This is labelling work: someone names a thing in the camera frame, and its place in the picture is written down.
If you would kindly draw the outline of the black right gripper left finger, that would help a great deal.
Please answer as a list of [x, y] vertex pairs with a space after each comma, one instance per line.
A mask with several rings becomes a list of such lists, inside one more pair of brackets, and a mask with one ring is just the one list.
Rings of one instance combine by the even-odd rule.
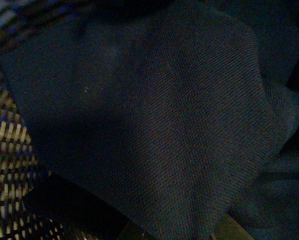
[[27, 211], [95, 236], [116, 240], [128, 218], [92, 193], [52, 174], [23, 197]]

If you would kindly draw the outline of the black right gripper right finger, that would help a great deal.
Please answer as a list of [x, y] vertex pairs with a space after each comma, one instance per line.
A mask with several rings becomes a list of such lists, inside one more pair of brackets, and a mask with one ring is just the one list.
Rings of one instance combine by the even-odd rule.
[[252, 240], [252, 236], [230, 215], [224, 214], [210, 240]]

